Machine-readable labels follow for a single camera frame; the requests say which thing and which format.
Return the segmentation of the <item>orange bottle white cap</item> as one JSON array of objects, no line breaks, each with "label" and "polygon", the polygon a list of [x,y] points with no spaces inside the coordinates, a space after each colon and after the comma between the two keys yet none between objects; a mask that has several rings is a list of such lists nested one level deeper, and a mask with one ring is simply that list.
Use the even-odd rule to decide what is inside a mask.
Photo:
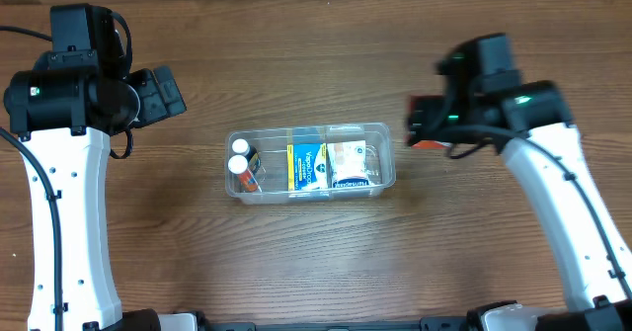
[{"label": "orange bottle white cap", "polygon": [[227,167],[237,177],[246,192],[253,193],[260,190],[259,183],[250,169],[249,161],[243,155],[232,156],[228,160]]}]

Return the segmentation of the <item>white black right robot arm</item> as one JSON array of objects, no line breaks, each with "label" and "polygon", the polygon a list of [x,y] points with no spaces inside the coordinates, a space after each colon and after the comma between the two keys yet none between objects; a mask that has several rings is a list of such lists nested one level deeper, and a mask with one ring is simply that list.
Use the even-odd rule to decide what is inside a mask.
[{"label": "white black right robot arm", "polygon": [[631,251],[593,181],[581,134],[555,83],[524,82],[509,38],[465,41],[436,65],[440,96],[415,96],[406,142],[438,146],[458,159],[493,147],[522,187],[548,241],[565,305],[514,300],[462,317],[427,317],[425,330],[627,330],[631,326]]}]

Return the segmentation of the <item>red white packet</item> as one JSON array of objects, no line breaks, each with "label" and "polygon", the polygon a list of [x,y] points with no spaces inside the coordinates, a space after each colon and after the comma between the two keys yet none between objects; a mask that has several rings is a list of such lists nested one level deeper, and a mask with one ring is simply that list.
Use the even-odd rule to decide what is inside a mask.
[{"label": "red white packet", "polygon": [[411,96],[406,118],[407,145],[416,149],[441,149],[448,143],[427,139],[428,129],[433,128],[443,109],[441,96]]}]

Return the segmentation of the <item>white Hansaplast plaster box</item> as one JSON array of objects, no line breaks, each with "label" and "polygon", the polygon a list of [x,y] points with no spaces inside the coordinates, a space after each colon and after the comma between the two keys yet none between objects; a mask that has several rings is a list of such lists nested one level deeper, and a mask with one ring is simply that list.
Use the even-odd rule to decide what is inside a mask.
[{"label": "white Hansaplast plaster box", "polygon": [[333,188],[355,188],[369,185],[364,140],[328,143],[327,151]]}]

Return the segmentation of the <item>dark bottle white cap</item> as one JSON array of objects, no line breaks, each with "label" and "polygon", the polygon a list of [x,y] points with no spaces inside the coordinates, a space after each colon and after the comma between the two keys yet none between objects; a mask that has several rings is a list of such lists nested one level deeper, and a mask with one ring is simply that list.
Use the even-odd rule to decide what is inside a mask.
[{"label": "dark bottle white cap", "polygon": [[247,159],[249,168],[254,174],[258,173],[261,168],[261,159],[259,151],[252,144],[244,138],[238,138],[232,142],[231,148],[235,154]]}]

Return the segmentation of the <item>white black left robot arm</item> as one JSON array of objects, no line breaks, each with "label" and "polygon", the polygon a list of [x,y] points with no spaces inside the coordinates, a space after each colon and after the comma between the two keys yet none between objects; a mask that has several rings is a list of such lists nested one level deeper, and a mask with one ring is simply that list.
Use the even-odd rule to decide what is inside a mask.
[{"label": "white black left robot arm", "polygon": [[106,175],[111,139],[181,114],[171,70],[133,70],[124,18],[89,4],[50,10],[52,48],[4,94],[29,178],[34,237],[32,330],[195,330],[191,312],[124,311],[110,263]]}]

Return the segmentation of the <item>blue yellow VapoDrops box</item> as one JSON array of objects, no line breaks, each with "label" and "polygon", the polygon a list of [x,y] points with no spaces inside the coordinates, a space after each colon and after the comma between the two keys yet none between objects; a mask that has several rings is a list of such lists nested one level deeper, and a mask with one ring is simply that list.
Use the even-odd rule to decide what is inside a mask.
[{"label": "blue yellow VapoDrops box", "polygon": [[325,143],[289,144],[287,146],[288,189],[313,191],[329,187],[327,145]]}]

